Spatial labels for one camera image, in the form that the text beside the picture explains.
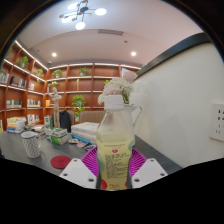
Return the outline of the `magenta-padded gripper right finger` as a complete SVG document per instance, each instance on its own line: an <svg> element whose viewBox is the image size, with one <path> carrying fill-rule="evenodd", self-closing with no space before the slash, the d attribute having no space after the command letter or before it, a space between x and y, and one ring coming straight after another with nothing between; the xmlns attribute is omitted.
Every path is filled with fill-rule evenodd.
<svg viewBox="0 0 224 224"><path fill-rule="evenodd" d="M167 176L166 171L155 158L147 159L137 149L132 149L129 173L133 188L140 188Z"/></svg>

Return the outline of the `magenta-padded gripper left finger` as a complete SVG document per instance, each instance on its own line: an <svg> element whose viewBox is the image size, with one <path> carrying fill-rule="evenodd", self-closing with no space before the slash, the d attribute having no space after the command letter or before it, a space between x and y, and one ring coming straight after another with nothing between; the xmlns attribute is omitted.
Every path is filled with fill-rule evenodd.
<svg viewBox="0 0 224 224"><path fill-rule="evenodd" d="M98 173L97 148L94 148L81 159L73 158L60 177L81 187L95 189Z"/></svg>

